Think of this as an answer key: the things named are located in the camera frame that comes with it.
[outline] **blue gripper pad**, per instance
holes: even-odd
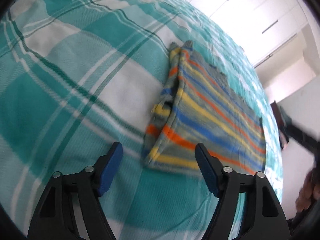
[[[207,149],[202,143],[196,145],[195,156],[208,190],[219,198],[220,191],[218,187],[218,177],[219,174],[222,176],[222,164],[216,157],[209,155]]]
[[[100,186],[97,190],[99,197],[109,190],[113,177],[119,168],[123,156],[121,143],[115,142],[107,155],[110,155],[110,158],[100,175]]]

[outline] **orange stripe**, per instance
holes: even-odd
[[[174,68],[172,68],[169,72],[169,77],[173,76],[174,74],[176,74],[178,72],[178,66],[175,66]]]
[[[161,130],[159,130],[153,124],[149,124],[149,126],[146,129],[146,134],[153,135],[156,138],[159,137],[160,133],[161,133]]]
[[[241,130],[238,126],[236,126],[228,117],[225,116],[225,114],[223,112],[220,111],[220,109],[213,104],[212,102],[210,102],[204,95],[200,94],[196,88],[194,88],[184,77],[178,76],[179,79],[182,79],[185,81],[185,83],[202,99],[204,100],[206,103],[208,103],[219,115],[222,116],[222,118],[224,120],[226,120],[233,128],[235,128],[240,134],[242,134],[251,144],[251,146],[256,149],[257,151],[259,151],[262,154],[266,154],[266,151],[260,147],[257,147],[255,145],[255,143],[253,141],[251,141],[251,139],[249,138],[249,136],[243,131]]]
[[[186,59],[189,63],[197,66],[202,71],[202,74],[206,76],[206,78],[208,78],[214,85],[216,85],[219,89],[223,91],[223,89],[217,84],[217,82],[207,74],[207,71],[202,66],[190,59],[188,51],[184,50],[184,53],[186,54]],[[244,119],[246,119],[251,125],[253,125],[256,129],[262,131],[262,128],[256,125],[246,114],[244,114],[243,112],[240,113],[244,117]]]
[[[196,149],[196,145],[193,144],[192,142],[182,138],[180,135],[176,134],[172,129],[170,129],[170,127],[168,127],[167,125],[165,125],[162,129],[164,135],[166,135],[166,137],[171,140],[172,142],[174,142],[175,144],[179,145],[179,146],[182,146],[184,148],[187,148],[187,149],[190,149],[190,150],[195,150]],[[214,157],[217,157],[220,161],[222,162],[227,162],[227,163],[230,163],[230,164],[233,164],[233,165],[236,165],[244,170],[246,170],[247,172],[249,172],[250,174],[254,174],[255,171],[250,169],[249,167],[247,167],[246,165],[244,164],[241,164],[240,162],[238,161],[235,161],[235,160],[232,160],[232,159],[229,159],[227,157],[224,157],[220,154],[217,154],[216,152],[213,152],[213,151],[209,151],[209,154],[211,156],[214,156]]]

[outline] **bed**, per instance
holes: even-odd
[[[119,141],[124,157],[100,199],[116,238],[201,239],[218,202],[204,180],[141,162],[169,46],[188,40],[262,117],[264,172],[281,200],[264,90],[243,50],[204,14],[185,0],[16,0],[0,23],[0,203],[24,234],[54,171],[79,172]]]

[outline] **human hand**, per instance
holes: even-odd
[[[304,180],[302,189],[299,191],[299,197],[296,200],[297,212],[306,210],[311,205],[311,199],[320,199],[320,183],[312,181],[313,170],[309,171]]]

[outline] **yellow stripe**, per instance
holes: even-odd
[[[208,111],[201,108],[195,101],[193,101],[188,94],[184,93],[181,88],[178,89],[177,95],[182,97],[182,100],[184,100],[188,105],[190,105],[193,109],[195,109],[198,113],[203,115],[204,117],[208,118],[209,120],[216,123],[218,126],[220,126],[227,134],[234,137],[236,140],[238,140],[243,146],[245,146],[253,155],[255,155],[259,160],[264,161],[264,158],[257,155],[253,150],[252,147],[249,146],[245,140],[243,140],[242,137],[238,136],[233,130],[231,130],[225,123],[221,122],[219,119],[211,115]]]
[[[163,116],[169,116],[171,113],[171,110],[162,108],[161,105],[155,105],[152,109],[152,113],[163,115]]]
[[[180,47],[177,47],[173,50],[170,51],[170,61],[172,61],[172,59],[177,55],[177,54],[180,54],[181,52],[181,48]]]
[[[196,161],[188,161],[179,157],[173,157],[158,153],[158,147],[153,147],[149,153],[149,157],[157,162],[178,165],[182,167],[188,167],[193,170],[199,170],[198,163]]]
[[[213,87],[212,85],[208,82],[208,80],[197,70],[193,69],[190,64],[183,58],[182,59],[184,64],[186,65],[187,68],[189,68],[189,70],[191,72],[193,72],[195,75],[197,75],[199,78],[201,78],[203,80],[203,82],[206,84],[206,86],[214,93],[216,94],[221,100],[223,100],[232,110],[233,112],[238,112],[234,106],[232,104],[229,103],[229,101],[224,97],[222,96],[220,93],[218,93]],[[256,135],[258,136],[259,138],[262,138],[262,134],[257,132],[249,123],[248,121],[241,115],[239,114],[239,117],[244,121],[244,123],[246,124],[246,126]]]

